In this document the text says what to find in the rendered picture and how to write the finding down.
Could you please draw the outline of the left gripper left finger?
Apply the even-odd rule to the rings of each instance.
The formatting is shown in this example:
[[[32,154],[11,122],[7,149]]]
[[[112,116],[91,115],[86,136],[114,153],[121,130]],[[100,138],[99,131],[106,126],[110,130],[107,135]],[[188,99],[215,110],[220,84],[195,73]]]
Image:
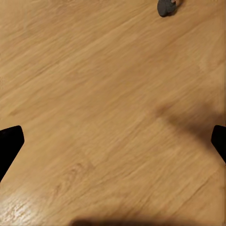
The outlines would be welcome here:
[[[20,125],[0,130],[0,181],[24,144]]]

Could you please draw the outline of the swivel chair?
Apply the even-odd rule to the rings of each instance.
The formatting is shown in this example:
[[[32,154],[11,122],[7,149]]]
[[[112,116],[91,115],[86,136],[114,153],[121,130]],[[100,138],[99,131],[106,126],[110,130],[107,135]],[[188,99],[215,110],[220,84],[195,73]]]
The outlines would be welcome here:
[[[172,13],[176,9],[176,0],[158,0],[157,9],[161,16]]]

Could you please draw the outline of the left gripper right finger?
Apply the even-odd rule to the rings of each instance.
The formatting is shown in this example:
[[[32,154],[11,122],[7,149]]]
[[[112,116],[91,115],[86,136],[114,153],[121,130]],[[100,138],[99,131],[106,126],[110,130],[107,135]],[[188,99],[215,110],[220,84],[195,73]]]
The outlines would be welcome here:
[[[215,125],[211,142],[226,163],[226,127]]]

